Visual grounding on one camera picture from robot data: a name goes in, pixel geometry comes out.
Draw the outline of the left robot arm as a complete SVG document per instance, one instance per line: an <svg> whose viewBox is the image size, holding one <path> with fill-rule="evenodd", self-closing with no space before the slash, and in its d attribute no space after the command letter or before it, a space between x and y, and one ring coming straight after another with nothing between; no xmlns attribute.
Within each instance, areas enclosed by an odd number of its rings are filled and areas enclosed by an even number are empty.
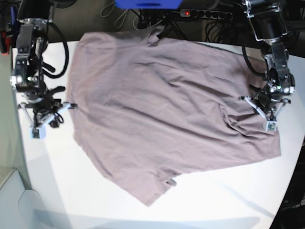
<svg viewBox="0 0 305 229"><path fill-rule="evenodd" d="M262 42L261 55L267 65L263 73L254 70L245 47L243 56L249 69L266 81L263 88L250 86L254 91L254 103L265 113L275 109L276 104L284 103L284 96L295 91L295 78L288 67L289 52L282 38L288 34L283 19L280 2L276 0L243 0L244 13L249 21L255 39Z"/></svg>

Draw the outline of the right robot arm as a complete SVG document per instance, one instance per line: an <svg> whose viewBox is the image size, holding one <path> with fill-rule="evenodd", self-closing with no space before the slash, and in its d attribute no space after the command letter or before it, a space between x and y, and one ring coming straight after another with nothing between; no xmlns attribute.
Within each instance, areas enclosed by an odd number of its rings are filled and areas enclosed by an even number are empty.
<svg viewBox="0 0 305 229"><path fill-rule="evenodd" d="M33 126L37 128L48 117L49 125L58 128L64 122L59 109L61 101L54 99L55 93L63 92L65 87L59 86L49 90L44 77L58 79L62 77L69 63L69 49L60 29L52 22L50 9L66 4L65 0L23 0L17 14L20 30L16 39L17 55L12 71L11 85L15 92L21 93L27 100L26 108L34 113ZM55 69L43 61L42 54L49 43L48 31L53 28L61 38L65 51L63 70L54 74Z"/></svg>

